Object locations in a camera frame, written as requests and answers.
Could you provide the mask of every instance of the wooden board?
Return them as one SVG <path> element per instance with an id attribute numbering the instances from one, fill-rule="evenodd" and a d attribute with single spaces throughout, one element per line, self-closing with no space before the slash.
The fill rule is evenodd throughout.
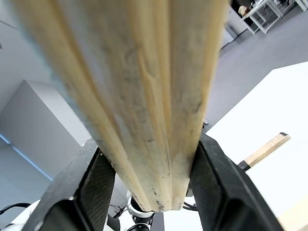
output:
<path id="1" fill-rule="evenodd" d="M 11 3 L 141 208 L 181 209 L 228 1 Z"/>
<path id="2" fill-rule="evenodd" d="M 278 221 L 285 231 L 308 231 L 308 195 L 282 214 Z"/>

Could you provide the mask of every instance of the white wall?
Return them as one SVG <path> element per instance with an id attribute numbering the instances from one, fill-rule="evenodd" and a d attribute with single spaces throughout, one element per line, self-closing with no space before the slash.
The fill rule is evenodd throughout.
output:
<path id="1" fill-rule="evenodd" d="M 47 189 L 50 180 L 35 169 L 0 138 L 0 209 L 15 203 L 32 203 Z M 22 208 L 12 208 L 0 216 L 0 229 Z"/>
<path id="2" fill-rule="evenodd" d="M 245 23 L 241 21 L 240 16 L 234 11 L 231 6 L 229 6 L 228 8 L 227 19 L 227 24 L 231 27 L 231 29 L 235 32 L 236 35 L 241 34 L 244 30 L 247 29 Z"/>
<path id="3" fill-rule="evenodd" d="M 80 146 L 83 146 L 87 140 L 91 139 L 91 135 L 73 109 L 52 85 L 33 81 L 27 82 Z"/>
<path id="4" fill-rule="evenodd" d="M 80 150 L 80 145 L 26 81 L 0 114 L 0 133 L 51 178 Z"/>

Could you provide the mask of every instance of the wooden stick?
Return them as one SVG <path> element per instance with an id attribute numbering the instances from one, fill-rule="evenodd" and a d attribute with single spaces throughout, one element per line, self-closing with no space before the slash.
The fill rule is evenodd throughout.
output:
<path id="1" fill-rule="evenodd" d="M 277 136 L 275 136 L 273 139 L 271 139 L 269 142 L 264 144 L 261 148 L 256 150 L 253 154 L 251 154 L 249 157 L 247 157 L 245 160 L 240 162 L 238 166 L 247 171 L 252 166 L 259 163 L 261 160 L 263 160 L 265 157 L 267 157 L 269 154 L 274 152 L 278 147 L 283 145 L 285 142 L 287 142 L 291 137 L 281 132 Z"/>
<path id="2" fill-rule="evenodd" d="M 11 3 L 141 208 L 181 209 L 228 1 Z"/>

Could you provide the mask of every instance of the dark stain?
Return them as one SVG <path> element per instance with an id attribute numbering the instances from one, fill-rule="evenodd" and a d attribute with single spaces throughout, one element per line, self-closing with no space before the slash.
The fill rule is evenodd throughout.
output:
<path id="1" fill-rule="evenodd" d="M 136 46 L 130 48 L 125 54 L 124 54 L 124 62 L 125 64 L 129 65 L 129 61 L 133 58 L 133 56 L 137 53 L 137 50 L 139 49 L 139 45 L 136 44 Z"/>
<path id="2" fill-rule="evenodd" d="M 199 102 L 196 106 L 196 108 L 193 110 L 193 113 L 197 113 L 199 111 L 200 106 L 202 105 L 202 102 Z"/>
<path id="3" fill-rule="evenodd" d="M 159 211 L 161 211 L 161 212 L 164 211 L 165 207 L 162 205 L 162 203 L 160 201 L 157 201 L 157 200 L 156 200 L 156 203 L 158 204 Z"/>

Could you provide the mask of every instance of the wood grain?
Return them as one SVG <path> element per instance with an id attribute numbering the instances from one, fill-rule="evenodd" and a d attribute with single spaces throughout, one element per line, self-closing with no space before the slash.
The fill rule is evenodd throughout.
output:
<path id="1" fill-rule="evenodd" d="M 181 209 L 228 1 L 11 3 L 141 208 Z"/>

